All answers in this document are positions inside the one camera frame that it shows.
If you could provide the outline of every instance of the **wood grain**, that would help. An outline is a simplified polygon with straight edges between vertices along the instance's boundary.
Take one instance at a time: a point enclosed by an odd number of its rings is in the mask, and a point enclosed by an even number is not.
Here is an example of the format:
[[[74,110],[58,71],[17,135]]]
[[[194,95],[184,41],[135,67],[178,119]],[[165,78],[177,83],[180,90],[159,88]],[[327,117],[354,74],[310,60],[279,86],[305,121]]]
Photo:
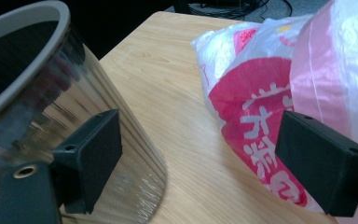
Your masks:
[[[101,59],[168,167],[151,223],[336,223],[264,188],[205,107],[190,42],[236,22],[158,12]]]

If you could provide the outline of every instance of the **black cable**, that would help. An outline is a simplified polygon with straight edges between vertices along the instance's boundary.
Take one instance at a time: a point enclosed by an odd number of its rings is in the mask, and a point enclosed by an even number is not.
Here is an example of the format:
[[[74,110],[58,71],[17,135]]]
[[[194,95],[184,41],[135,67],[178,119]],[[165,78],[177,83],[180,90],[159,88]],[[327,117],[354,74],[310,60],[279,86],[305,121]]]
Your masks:
[[[290,9],[290,13],[289,13],[289,17],[292,16],[292,13],[293,13],[293,8],[292,8],[292,5],[287,1],[287,0],[283,0],[283,2],[289,6],[289,9]]]
[[[267,2],[260,0],[263,4],[260,7],[266,6],[266,9],[264,9],[264,11],[260,14],[260,18],[265,20],[266,18],[263,17],[263,14],[267,12],[267,10],[269,10],[269,8],[267,7],[267,3],[269,2],[269,0],[267,0]]]
[[[197,10],[191,6],[189,7],[190,7],[190,12],[194,15],[238,20],[240,18],[244,18],[249,13],[258,9],[260,5],[258,4],[258,2],[254,1],[252,4],[244,4],[240,8],[221,9],[216,12],[204,12],[204,11]]]

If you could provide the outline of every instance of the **plastic bag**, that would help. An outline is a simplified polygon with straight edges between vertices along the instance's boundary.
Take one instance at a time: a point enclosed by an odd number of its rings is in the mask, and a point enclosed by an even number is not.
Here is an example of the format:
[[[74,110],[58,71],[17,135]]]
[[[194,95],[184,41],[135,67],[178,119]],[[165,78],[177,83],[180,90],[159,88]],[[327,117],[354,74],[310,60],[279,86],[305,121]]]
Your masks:
[[[358,143],[358,1],[331,1],[305,25],[290,82],[297,112]],[[338,221],[358,223],[358,211]]]
[[[238,53],[249,43],[260,23],[242,22],[218,31],[209,31],[191,42],[197,52],[205,104],[215,116],[208,98],[209,92],[220,80]]]
[[[226,72],[213,85],[202,84],[205,102],[218,116],[225,140],[264,186],[286,201],[320,211],[274,153],[282,112],[293,109],[289,85],[293,47],[310,17],[265,20]],[[198,50],[201,77],[208,80],[211,74],[203,73],[200,63],[204,54]]]

